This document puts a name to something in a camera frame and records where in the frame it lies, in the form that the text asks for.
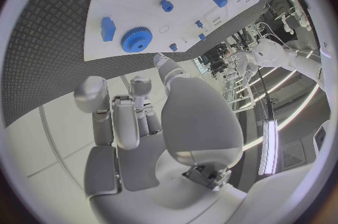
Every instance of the white wall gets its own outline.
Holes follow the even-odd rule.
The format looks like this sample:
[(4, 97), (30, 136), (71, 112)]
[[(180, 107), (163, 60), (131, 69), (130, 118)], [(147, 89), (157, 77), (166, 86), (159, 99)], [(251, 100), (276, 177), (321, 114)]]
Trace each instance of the white wall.
[[(193, 61), (179, 64), (192, 76), (200, 75)], [(160, 117), (167, 97), (157, 69), (127, 74), (126, 78), (130, 80), (136, 75), (152, 80), (150, 99)], [(207, 75), (200, 77), (210, 84), (215, 83)], [(108, 80), (108, 87), (110, 97), (128, 92), (120, 77)], [(91, 114), (76, 107), (73, 93), (48, 102), (43, 108), (49, 134), (42, 125), (39, 109), (27, 113), (7, 128), (22, 176), (58, 223), (96, 224), (98, 221), (83, 192), (86, 161), (95, 145)]]

